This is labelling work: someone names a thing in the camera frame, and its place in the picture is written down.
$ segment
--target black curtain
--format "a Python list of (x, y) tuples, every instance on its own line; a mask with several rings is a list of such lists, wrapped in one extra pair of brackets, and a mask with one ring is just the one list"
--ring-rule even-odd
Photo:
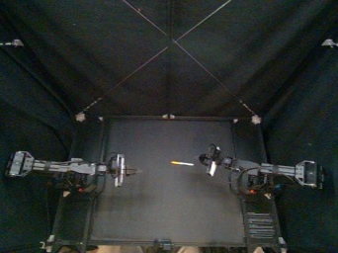
[[(1, 42), (16, 39), (1, 27)], [(72, 140), (69, 109), (34, 56), (21, 47), (0, 47), (0, 252), (40, 252), (56, 205), (46, 179), (4, 177), (10, 153), (66, 159)]]
[(271, 162), (313, 160), (326, 168), (323, 190), (289, 187), (277, 199), (281, 234), (291, 249), (338, 249), (338, 50), (317, 46), (265, 114)]

